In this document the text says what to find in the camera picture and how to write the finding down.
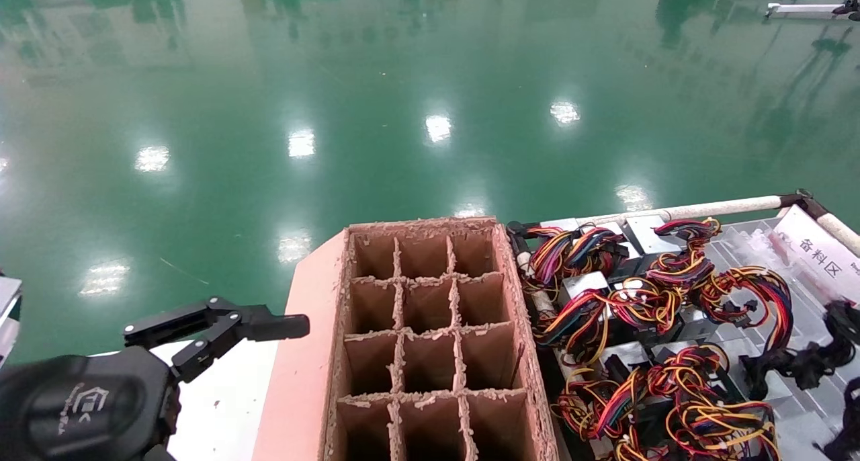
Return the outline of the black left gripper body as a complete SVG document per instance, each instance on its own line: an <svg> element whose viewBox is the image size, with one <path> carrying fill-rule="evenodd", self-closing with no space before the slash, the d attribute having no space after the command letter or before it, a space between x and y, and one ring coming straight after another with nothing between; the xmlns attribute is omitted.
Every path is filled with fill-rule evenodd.
<svg viewBox="0 0 860 461"><path fill-rule="evenodd" d="M3 460L169 460L180 387L150 351L5 366Z"/></svg>

